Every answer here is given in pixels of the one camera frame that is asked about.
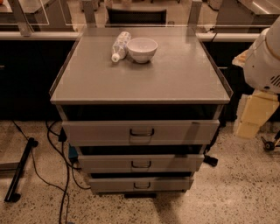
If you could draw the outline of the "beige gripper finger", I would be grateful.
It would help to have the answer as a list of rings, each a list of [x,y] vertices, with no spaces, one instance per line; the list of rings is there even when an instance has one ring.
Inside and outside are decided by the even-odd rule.
[[[238,67],[243,67],[245,65],[247,52],[248,51],[245,50],[244,52],[234,57],[234,59],[232,60],[232,64]]]
[[[277,94],[255,90],[243,94],[237,107],[234,134],[243,139],[253,138],[279,107]]]

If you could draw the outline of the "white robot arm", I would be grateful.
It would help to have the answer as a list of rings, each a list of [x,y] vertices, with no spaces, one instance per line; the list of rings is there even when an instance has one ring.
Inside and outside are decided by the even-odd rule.
[[[254,89],[241,96],[234,124],[237,137],[251,139],[279,107],[280,17],[248,50],[234,57],[232,64],[243,69],[245,82]]]

